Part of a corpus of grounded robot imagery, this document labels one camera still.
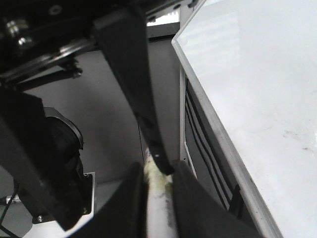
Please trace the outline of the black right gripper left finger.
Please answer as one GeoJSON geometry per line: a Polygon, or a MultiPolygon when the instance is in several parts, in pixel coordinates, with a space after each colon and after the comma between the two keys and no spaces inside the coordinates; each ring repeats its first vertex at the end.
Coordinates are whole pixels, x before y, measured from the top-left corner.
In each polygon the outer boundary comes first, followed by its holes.
{"type": "Polygon", "coordinates": [[[144,238],[146,185],[140,163],[133,163],[118,189],[71,238],[144,238]]]}

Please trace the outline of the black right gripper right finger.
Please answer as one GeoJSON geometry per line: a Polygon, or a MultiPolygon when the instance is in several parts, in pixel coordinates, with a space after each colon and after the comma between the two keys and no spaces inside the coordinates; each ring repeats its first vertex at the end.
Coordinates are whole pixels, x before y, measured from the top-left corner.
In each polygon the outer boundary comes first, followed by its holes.
{"type": "Polygon", "coordinates": [[[260,238],[217,204],[200,185],[186,162],[173,174],[173,204],[181,238],[260,238]]]}

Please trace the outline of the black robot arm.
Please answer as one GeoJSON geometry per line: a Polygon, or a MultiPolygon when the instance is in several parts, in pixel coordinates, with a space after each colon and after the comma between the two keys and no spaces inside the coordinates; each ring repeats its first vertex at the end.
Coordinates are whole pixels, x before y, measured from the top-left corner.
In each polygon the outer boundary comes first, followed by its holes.
{"type": "Polygon", "coordinates": [[[167,155],[151,84],[146,24],[194,0],[3,0],[0,3],[0,164],[35,221],[71,231],[92,190],[77,127],[26,91],[76,77],[75,56],[99,48],[140,126],[160,178],[133,163],[73,238],[257,238],[221,208],[188,164],[167,155]]]}

